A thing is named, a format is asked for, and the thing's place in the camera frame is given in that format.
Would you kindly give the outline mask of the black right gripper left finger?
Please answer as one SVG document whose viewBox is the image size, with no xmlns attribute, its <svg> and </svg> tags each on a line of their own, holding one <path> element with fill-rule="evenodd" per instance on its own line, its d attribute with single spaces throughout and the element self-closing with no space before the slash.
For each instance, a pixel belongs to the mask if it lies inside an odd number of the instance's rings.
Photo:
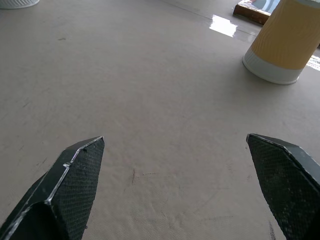
<svg viewBox="0 0 320 240">
<path fill-rule="evenodd" d="M 0 227 L 2 240 L 80 240 L 96 197 L 105 141 L 67 147 Z"/>
</svg>

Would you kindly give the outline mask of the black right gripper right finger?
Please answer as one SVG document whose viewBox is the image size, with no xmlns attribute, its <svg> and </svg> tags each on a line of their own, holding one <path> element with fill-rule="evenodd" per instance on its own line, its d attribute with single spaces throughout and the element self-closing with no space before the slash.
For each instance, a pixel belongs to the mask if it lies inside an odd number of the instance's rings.
<svg viewBox="0 0 320 240">
<path fill-rule="evenodd" d="M 300 146 L 246 137 L 263 196 L 288 240 L 320 238 L 320 165 Z"/>
</svg>

